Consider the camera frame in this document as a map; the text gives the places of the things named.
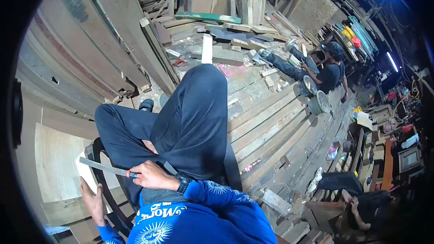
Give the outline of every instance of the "tube light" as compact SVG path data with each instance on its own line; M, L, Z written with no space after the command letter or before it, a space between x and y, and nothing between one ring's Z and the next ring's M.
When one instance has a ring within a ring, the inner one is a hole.
M398 72L398 68L396 67L395 62L393 61L393 58L389 52L387 52L387 56L389 57L389 61L392 63L393 67L395 67L395 71Z

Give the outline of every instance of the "sun graphic on shirt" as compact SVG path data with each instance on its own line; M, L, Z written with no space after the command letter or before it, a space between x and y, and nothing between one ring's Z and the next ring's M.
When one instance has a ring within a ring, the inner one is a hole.
M222 195L223 193L226 193L226 191L229 190L229 187L226 187L224 185L219 185L216 182L212 182L210 180L206 180L205 182L207 183L210 191L215 193L215 194Z
M169 233L172 230L172 225L167 222L159 222L150 224L138 233L135 244L160 244L168 239Z

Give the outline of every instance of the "wristwatch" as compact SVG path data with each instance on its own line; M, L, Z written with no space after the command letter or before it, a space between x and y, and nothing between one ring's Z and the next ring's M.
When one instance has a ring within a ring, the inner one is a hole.
M176 193L178 193L179 195L184 195L185 191L187 190L188 184L191 182L191 178L183 173L177 173L175 177L179 180L179 187Z

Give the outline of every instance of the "black t-shirt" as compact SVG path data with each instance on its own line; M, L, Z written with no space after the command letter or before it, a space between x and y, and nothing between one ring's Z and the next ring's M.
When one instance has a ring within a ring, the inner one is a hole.
M318 85L318 89L326 94L334 89L341 82L341 77L345 74L345 65L341 61L340 65L329 63L324 65L324 69L316 76L322 83Z

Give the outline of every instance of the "cap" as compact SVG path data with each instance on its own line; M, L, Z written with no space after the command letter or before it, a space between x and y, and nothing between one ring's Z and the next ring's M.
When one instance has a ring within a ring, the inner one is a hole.
M342 46L340 44L338 44L335 41L331 41L328 43L327 46L322 45L321 48L324 51L328 51L330 52L332 58L334 58L335 60L341 60L342 59Z

